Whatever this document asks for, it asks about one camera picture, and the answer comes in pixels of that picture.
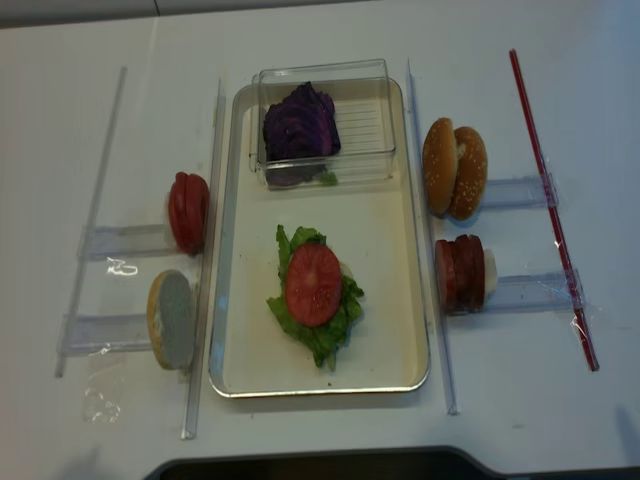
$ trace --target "red cabbage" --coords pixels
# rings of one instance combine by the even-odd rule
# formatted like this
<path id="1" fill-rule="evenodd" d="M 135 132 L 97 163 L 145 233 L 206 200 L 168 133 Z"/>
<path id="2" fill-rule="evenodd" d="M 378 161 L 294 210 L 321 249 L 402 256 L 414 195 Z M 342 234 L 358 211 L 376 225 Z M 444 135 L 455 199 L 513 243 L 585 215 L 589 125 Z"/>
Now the red cabbage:
<path id="1" fill-rule="evenodd" d="M 331 97 L 316 92 L 311 82 L 298 86 L 282 103 L 271 105 L 262 128 L 267 162 L 338 153 L 340 138 L 334 114 Z M 287 187 L 310 181 L 323 171 L 324 165 L 271 169 L 267 181 Z"/>

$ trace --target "sesame seed bun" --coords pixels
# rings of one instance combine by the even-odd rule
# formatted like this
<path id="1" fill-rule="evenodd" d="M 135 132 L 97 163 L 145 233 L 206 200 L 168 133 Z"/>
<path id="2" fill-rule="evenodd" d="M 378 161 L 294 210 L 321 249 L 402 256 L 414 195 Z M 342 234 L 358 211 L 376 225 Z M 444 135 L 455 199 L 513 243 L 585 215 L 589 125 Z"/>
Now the sesame seed bun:
<path id="1" fill-rule="evenodd" d="M 458 176 L 448 213 L 466 220 L 475 212 L 487 184 L 487 150 L 480 134 L 471 127 L 456 128 Z"/>
<path id="2" fill-rule="evenodd" d="M 422 174 L 429 208 L 444 214 L 451 204 L 458 171 L 456 139 L 449 118 L 439 118 L 431 125 L 422 147 Z"/>

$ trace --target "red tomato slice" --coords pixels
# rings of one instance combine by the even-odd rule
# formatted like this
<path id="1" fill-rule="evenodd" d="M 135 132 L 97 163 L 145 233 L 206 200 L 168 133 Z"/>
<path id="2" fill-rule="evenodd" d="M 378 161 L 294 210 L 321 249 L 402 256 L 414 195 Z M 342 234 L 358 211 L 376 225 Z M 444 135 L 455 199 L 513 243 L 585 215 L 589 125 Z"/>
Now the red tomato slice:
<path id="1" fill-rule="evenodd" d="M 191 234 L 191 229 L 189 228 L 189 222 L 187 220 L 187 178 L 189 178 L 189 175 L 184 172 L 176 173 L 176 181 L 174 183 L 176 187 L 174 196 L 175 213 L 178 220 L 178 230 L 180 231 L 180 236 L 182 237 L 185 245 L 184 252 L 189 255 L 194 255 L 197 253 L 197 245 L 193 235 Z"/>
<path id="2" fill-rule="evenodd" d="M 186 213 L 191 238 L 196 250 L 204 245 L 204 222 L 209 207 L 209 188 L 207 182 L 198 175 L 191 174 L 186 182 Z"/>
<path id="3" fill-rule="evenodd" d="M 291 316 L 308 327 L 335 315 L 342 295 L 340 262 L 324 245 L 305 243 L 289 262 L 284 298 Z"/>
<path id="4" fill-rule="evenodd" d="M 174 183 L 171 186 L 171 192 L 169 193 L 169 224 L 171 225 L 171 232 L 173 233 L 173 238 L 178 245 L 178 249 L 186 252 L 187 251 L 187 243 L 184 238 L 182 238 L 182 232 L 180 231 L 180 222 L 178 221 L 178 210 L 176 208 L 176 184 Z"/>

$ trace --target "green lettuce leaf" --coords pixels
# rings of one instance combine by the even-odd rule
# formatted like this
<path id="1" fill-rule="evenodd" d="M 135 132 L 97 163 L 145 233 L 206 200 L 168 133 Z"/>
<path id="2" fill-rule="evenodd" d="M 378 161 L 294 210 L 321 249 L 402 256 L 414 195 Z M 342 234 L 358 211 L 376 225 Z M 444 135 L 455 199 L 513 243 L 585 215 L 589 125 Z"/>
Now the green lettuce leaf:
<path id="1" fill-rule="evenodd" d="M 303 243 L 319 243 L 320 245 L 327 244 L 327 237 L 319 233 L 315 228 L 298 227 L 296 233 L 293 234 L 291 239 L 291 255 L 296 251 Z"/>
<path id="2" fill-rule="evenodd" d="M 278 225 L 276 240 L 280 257 L 278 276 L 282 294 L 277 298 L 269 298 L 267 305 L 282 330 L 311 350 L 317 367 L 322 367 L 326 360 L 329 368 L 334 370 L 336 351 L 346 343 L 351 325 L 362 315 L 362 307 L 357 299 L 363 297 L 364 292 L 354 279 L 343 275 L 340 307 L 333 318 L 319 327 L 307 327 L 296 322 L 289 313 L 284 299 L 284 284 L 289 260 L 295 249 L 303 243 L 317 242 L 325 245 L 326 237 L 313 228 L 299 227 L 289 243 L 284 228 Z"/>
<path id="3" fill-rule="evenodd" d="M 287 268 L 289 267 L 289 259 L 291 258 L 291 245 L 287 234 L 284 233 L 284 227 L 278 225 L 276 231 L 276 241 L 278 242 L 278 258 L 280 263 L 278 264 L 278 277 L 280 277 L 280 285 L 284 289 L 284 284 L 287 281 Z"/>

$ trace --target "hamburger ingredient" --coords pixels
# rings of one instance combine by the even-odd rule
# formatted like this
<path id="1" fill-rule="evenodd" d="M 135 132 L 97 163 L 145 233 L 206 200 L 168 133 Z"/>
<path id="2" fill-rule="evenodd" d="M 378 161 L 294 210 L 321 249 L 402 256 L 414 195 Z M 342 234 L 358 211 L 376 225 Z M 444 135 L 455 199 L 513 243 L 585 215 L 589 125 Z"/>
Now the hamburger ingredient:
<path id="1" fill-rule="evenodd" d="M 335 155 L 341 148 L 331 97 L 316 92 L 307 82 L 265 115 L 262 135 L 267 162 Z M 326 171 L 324 165 L 307 165 L 267 171 L 270 185 L 289 187 L 310 181 Z"/>
<path id="2" fill-rule="evenodd" d="M 448 118 L 436 120 L 422 148 L 422 171 L 429 208 L 466 220 L 478 208 L 487 183 L 487 152 L 471 127 L 455 131 Z"/>
<path id="3" fill-rule="evenodd" d="M 451 195 L 458 174 L 458 156 L 453 123 L 449 118 L 436 120 L 422 147 L 422 173 L 429 208 L 444 214 L 451 204 Z"/>
<path id="4" fill-rule="evenodd" d="M 466 220 L 476 211 L 487 184 L 487 151 L 482 138 L 471 127 L 456 128 L 458 175 L 447 212 Z"/>
<path id="5" fill-rule="evenodd" d="M 147 328 L 162 368 L 184 369 L 191 364 L 196 328 L 191 288 L 177 270 L 162 272 L 153 281 L 147 300 Z"/>
<path id="6" fill-rule="evenodd" d="M 276 241 L 278 242 L 278 277 L 280 278 L 280 285 L 282 293 L 277 298 L 269 298 L 267 305 L 269 309 L 276 317 L 276 320 L 280 324 L 282 330 L 292 337 L 293 339 L 304 344 L 313 353 L 313 359 L 318 368 L 321 368 L 325 361 L 327 361 L 331 370 L 335 369 L 335 355 L 339 347 L 344 345 L 347 341 L 347 336 L 351 325 L 362 315 L 362 307 L 358 302 L 359 298 L 364 296 L 362 289 L 358 287 L 358 284 L 353 278 L 340 274 L 341 286 L 340 286 L 340 300 L 337 310 L 333 316 L 325 323 L 318 326 L 307 326 L 299 321 L 296 321 L 288 308 L 287 285 L 288 274 L 290 270 L 290 263 L 294 262 L 293 257 L 300 248 L 304 248 L 302 251 L 301 259 L 305 261 L 303 263 L 314 265 L 314 260 L 309 262 L 309 259 L 315 259 L 315 270 L 320 270 L 322 274 L 329 273 L 327 278 L 331 278 L 330 284 L 333 285 L 333 278 L 335 276 L 335 264 L 333 259 L 329 259 L 326 251 L 319 250 L 315 246 L 326 247 L 326 237 L 319 233 L 314 228 L 298 227 L 295 234 L 289 241 L 284 227 L 278 225 L 276 231 Z M 312 248 L 306 250 L 307 245 L 312 245 Z M 326 269 L 321 268 L 322 265 L 328 265 Z"/>
<path id="7" fill-rule="evenodd" d="M 451 245 L 446 240 L 436 242 L 436 268 L 438 269 L 438 287 L 440 301 L 445 311 L 452 310 L 456 305 L 456 274 L 451 255 Z"/>
<path id="8" fill-rule="evenodd" d="M 208 208 L 207 182 L 196 174 L 178 172 L 167 209 L 173 237 L 182 252 L 195 255 L 202 250 Z"/>
<path id="9" fill-rule="evenodd" d="M 471 287 L 471 297 L 469 299 L 469 306 L 472 309 L 482 307 L 484 304 L 484 250 L 482 249 L 482 242 L 475 235 L 469 235 L 469 243 L 471 244 L 471 253 L 473 254 L 473 266 L 475 270 L 475 282 Z"/>
<path id="10" fill-rule="evenodd" d="M 330 320 L 340 306 L 340 262 L 326 245 L 305 243 L 293 253 L 287 270 L 285 301 L 291 316 L 307 327 Z"/>
<path id="11" fill-rule="evenodd" d="M 495 257 L 475 235 L 454 242 L 438 240 L 435 261 L 440 301 L 445 312 L 477 310 L 498 284 Z"/>

